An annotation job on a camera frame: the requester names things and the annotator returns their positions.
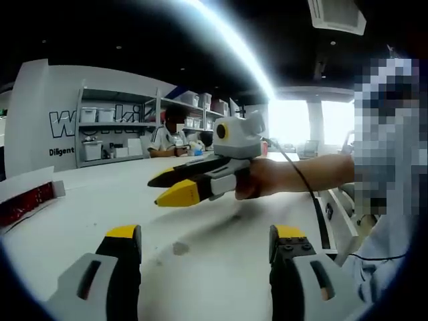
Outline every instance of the ceiling vent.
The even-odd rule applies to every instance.
[[[312,25],[363,35],[366,19],[354,0],[308,0]]]

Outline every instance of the ceiling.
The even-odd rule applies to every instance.
[[[383,32],[378,14],[383,8],[367,1],[357,1],[370,17],[363,36],[313,28],[306,0],[203,2],[238,31],[275,88],[352,89],[361,67],[371,58],[387,57],[386,41],[394,41]],[[123,70],[218,98],[232,97],[239,104],[266,99],[215,26],[177,0],[15,1],[12,6],[8,21],[14,25],[1,20],[6,46],[0,86],[14,81],[23,62],[48,58],[51,65]],[[317,80],[320,59],[326,62],[326,77]]]

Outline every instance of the window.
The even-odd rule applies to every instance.
[[[322,102],[324,144],[343,145],[346,135],[354,130],[354,104],[349,102]]]
[[[269,103],[269,136],[280,144],[309,140],[308,105],[305,100],[276,100]]]

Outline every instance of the human hand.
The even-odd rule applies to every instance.
[[[256,158],[251,161],[249,175],[238,175],[236,199],[254,199],[281,191],[279,163]]]
[[[187,153],[187,148],[183,148],[183,147],[176,147],[175,148],[175,156],[180,157],[183,154]]]

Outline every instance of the black cable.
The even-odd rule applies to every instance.
[[[296,172],[299,174],[300,178],[303,180],[303,183],[305,184],[311,198],[312,202],[314,202],[315,206],[315,212],[316,212],[316,218],[318,219],[318,226],[320,227],[320,236],[321,236],[321,245],[323,249],[330,249],[330,240],[328,238],[328,232],[327,232],[327,225],[324,220],[324,215],[322,214],[320,203],[318,202],[317,198],[315,198],[314,192],[312,191],[308,181],[306,180],[305,176],[302,174],[300,169],[297,168],[297,166],[293,163],[293,161],[287,156],[287,154],[282,150],[281,146],[277,144],[276,142],[268,139],[268,138],[261,138],[262,140],[266,141],[268,144],[271,144],[275,146],[280,153],[286,158],[286,160],[293,166],[293,168],[296,170]]]
[[[384,260],[386,260],[386,259],[400,259],[400,258],[402,258],[402,257],[405,257],[405,256],[406,256],[406,253],[404,253],[404,254],[402,254],[402,255],[398,255],[398,256],[390,256],[390,257],[374,257],[374,258],[371,258],[371,257],[362,257],[362,256],[359,256],[359,255],[357,255],[357,254],[353,254],[353,253],[349,254],[349,256],[357,257],[358,259],[362,259],[363,261],[384,261]]]

